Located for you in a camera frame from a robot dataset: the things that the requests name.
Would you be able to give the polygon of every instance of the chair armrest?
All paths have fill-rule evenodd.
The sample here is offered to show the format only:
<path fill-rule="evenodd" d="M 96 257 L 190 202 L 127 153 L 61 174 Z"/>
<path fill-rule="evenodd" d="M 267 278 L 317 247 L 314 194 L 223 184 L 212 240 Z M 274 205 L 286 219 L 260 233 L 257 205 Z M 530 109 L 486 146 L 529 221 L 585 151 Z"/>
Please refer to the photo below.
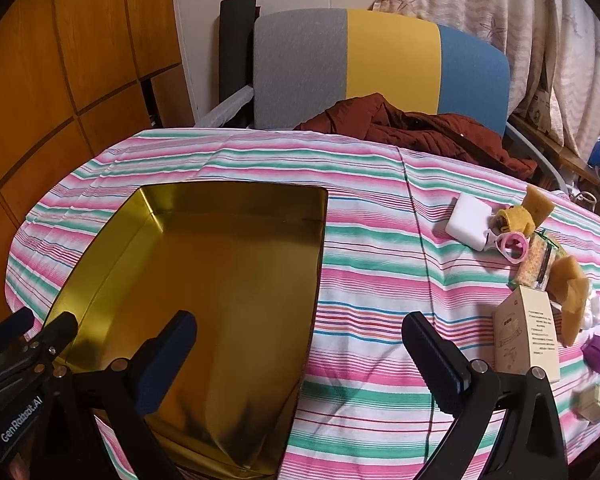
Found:
<path fill-rule="evenodd" d="M 233 118 L 240 109 L 253 99 L 253 87 L 243 86 L 235 94 L 230 95 L 218 106 L 202 117 L 197 123 L 197 128 L 219 128 L 231 118 Z"/>
<path fill-rule="evenodd" d="M 567 184 L 565 183 L 565 181 L 562 178 L 562 176 L 560 175 L 560 173 L 558 173 L 558 170 L 556 170 L 552 166 L 552 164 L 546 159 L 546 157 L 542 153 L 540 153 L 540 151 L 529 141 L 529 139 L 527 139 L 523 134 L 521 134 L 519 131 L 517 131 L 508 122 L 505 127 L 505 135 L 508 135 L 509 137 L 511 137 L 513 139 L 513 141 L 518 143 L 519 145 L 522 145 L 524 150 L 529 155 L 531 155 L 533 160 L 535 160 L 538 163 L 538 166 L 540 167 L 542 172 L 544 174 L 552 177 L 552 179 L 554 179 L 557 182 L 558 188 L 563 193 L 566 193 L 567 196 L 569 195 L 569 190 L 567 189 Z"/>

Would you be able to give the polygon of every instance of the metal tray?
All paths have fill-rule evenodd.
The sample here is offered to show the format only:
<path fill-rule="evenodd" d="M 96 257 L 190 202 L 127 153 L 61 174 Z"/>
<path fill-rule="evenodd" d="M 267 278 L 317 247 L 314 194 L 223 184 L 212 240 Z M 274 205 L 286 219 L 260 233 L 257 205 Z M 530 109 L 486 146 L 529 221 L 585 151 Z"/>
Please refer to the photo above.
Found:
<path fill-rule="evenodd" d="M 80 324 L 59 360 L 102 369 L 189 310 L 196 345 L 147 423 L 179 466 L 275 476 L 312 336 L 327 195 L 261 182 L 139 188 L 52 306 L 47 321 L 68 310 Z"/>

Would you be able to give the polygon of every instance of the curtain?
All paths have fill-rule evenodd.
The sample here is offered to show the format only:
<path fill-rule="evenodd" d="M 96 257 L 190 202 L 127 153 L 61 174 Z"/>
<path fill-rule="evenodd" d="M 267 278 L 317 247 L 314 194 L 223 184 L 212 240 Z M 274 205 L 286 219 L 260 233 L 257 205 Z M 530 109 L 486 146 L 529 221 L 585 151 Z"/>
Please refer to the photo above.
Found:
<path fill-rule="evenodd" d="M 509 113 L 526 115 L 546 64 L 549 135 L 587 160 L 600 135 L 600 22 L 584 0 L 377 0 L 374 8 L 447 25 L 503 51 Z"/>

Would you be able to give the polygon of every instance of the chair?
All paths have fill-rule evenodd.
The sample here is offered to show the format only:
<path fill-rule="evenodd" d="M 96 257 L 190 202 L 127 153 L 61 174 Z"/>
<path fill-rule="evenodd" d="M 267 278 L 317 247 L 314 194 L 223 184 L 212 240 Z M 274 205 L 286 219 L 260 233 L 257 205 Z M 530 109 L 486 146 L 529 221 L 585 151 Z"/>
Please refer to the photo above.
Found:
<path fill-rule="evenodd" d="M 299 9 L 258 18 L 253 85 L 196 126 L 222 126 L 253 99 L 256 129 L 288 129 L 337 101 L 374 92 L 404 111 L 463 114 L 507 134 L 567 192 L 557 170 L 507 123 L 507 57 L 464 32 L 398 14 Z"/>

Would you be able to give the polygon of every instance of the screw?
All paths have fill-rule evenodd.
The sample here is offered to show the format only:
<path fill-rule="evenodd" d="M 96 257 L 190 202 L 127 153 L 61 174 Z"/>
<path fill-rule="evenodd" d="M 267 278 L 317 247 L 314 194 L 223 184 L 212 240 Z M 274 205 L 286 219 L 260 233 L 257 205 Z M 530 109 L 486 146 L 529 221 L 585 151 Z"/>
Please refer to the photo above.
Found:
<path fill-rule="evenodd" d="M 485 363 L 484 361 L 482 361 L 480 359 L 471 361 L 471 368 L 473 368 L 479 374 L 483 374 L 489 369 L 489 367 L 487 366 L 487 363 Z"/>
<path fill-rule="evenodd" d="M 546 377 L 546 374 L 544 373 L 544 370 L 542 370 L 542 368 L 538 367 L 538 366 L 534 366 L 533 368 L 531 368 L 531 373 L 533 374 L 533 376 L 536 379 L 544 379 Z"/>
<path fill-rule="evenodd" d="M 54 370 L 54 377 L 60 378 L 66 375 L 66 366 L 60 365 Z"/>
<path fill-rule="evenodd" d="M 109 366 L 114 372 L 121 372 L 122 370 L 126 370 L 126 367 L 128 367 L 129 364 L 126 359 L 120 358 L 113 361 Z"/>

